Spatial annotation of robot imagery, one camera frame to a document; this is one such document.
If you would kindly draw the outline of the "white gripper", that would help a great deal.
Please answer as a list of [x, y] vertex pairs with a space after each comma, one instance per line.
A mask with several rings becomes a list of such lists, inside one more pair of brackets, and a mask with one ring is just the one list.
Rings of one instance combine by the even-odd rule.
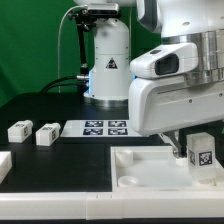
[[183, 77], [136, 78], [130, 86], [131, 127], [142, 136], [160, 133], [176, 158], [184, 158], [186, 151], [179, 142], [179, 132], [173, 130], [222, 119], [224, 81], [188, 87]]

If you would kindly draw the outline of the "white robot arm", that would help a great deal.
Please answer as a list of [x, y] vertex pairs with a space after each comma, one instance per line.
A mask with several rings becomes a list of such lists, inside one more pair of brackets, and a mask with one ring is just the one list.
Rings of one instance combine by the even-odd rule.
[[178, 153], [194, 126], [224, 119], [224, 0], [131, 0], [147, 48], [131, 62], [136, 76], [127, 118], [143, 136], [181, 131]]

